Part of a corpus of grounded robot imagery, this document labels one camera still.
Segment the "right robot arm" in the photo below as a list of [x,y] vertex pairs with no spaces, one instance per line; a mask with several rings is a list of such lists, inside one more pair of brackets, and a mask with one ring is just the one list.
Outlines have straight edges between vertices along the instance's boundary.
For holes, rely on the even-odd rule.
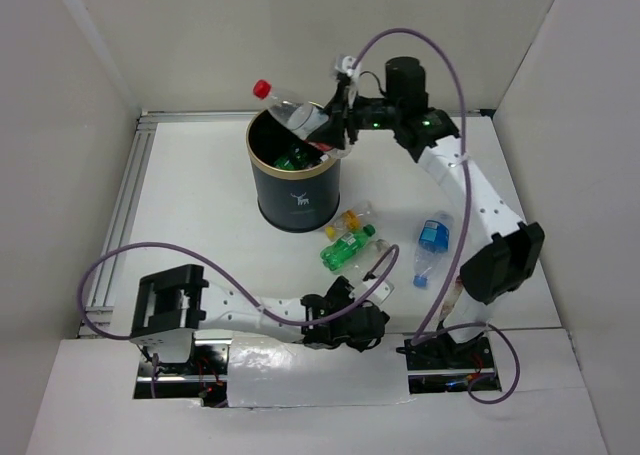
[[545,234],[509,208],[466,151],[466,123],[454,123],[429,105],[426,71],[413,57],[385,65],[386,88],[379,98],[358,93],[360,63],[340,56],[334,63],[336,92],[322,108],[324,123],[305,142],[333,158],[345,157],[362,130],[390,130],[395,141],[429,174],[461,211],[460,243],[476,253],[466,261],[456,250],[452,266],[462,292],[440,322],[436,354],[448,367],[460,366],[485,330],[502,296],[531,277]]

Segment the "blue label water bottle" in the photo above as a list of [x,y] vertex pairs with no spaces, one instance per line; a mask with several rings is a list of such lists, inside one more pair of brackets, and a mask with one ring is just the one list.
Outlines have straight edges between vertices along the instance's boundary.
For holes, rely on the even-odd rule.
[[453,216],[438,211],[426,219],[417,239],[414,256],[413,285],[426,289],[431,278],[449,251]]

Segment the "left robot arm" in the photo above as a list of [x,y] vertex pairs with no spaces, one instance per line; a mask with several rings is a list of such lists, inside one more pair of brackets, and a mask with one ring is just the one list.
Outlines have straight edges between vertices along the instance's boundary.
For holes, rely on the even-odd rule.
[[209,284],[202,266],[183,265],[140,280],[130,341],[176,374],[196,365],[195,334],[202,330],[266,336],[312,349],[345,344],[363,352],[385,334],[390,316],[381,305],[393,290],[374,276],[360,283],[340,276],[325,295],[266,298],[253,306],[239,291]]

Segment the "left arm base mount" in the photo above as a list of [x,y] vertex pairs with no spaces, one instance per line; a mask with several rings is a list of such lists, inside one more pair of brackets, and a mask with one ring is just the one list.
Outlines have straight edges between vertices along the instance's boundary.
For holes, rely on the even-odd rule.
[[140,359],[133,398],[193,399],[206,408],[227,408],[227,378],[231,339],[198,339],[184,363],[153,361],[146,348]]

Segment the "red label water bottle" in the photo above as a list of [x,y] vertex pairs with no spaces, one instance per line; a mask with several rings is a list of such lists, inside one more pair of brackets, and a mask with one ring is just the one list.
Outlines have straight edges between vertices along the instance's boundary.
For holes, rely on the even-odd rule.
[[[270,82],[260,79],[253,87],[253,95],[263,102],[270,115],[284,128],[305,139],[328,120],[323,110],[291,91],[274,87]],[[348,145],[345,150],[320,150],[331,158],[345,158],[351,152]]]

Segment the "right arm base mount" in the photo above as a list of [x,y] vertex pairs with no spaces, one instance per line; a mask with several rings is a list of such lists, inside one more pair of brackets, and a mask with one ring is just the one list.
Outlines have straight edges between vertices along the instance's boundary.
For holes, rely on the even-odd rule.
[[487,335],[461,345],[448,334],[416,346],[405,339],[396,352],[405,359],[410,394],[466,392],[471,383],[473,391],[501,390]]

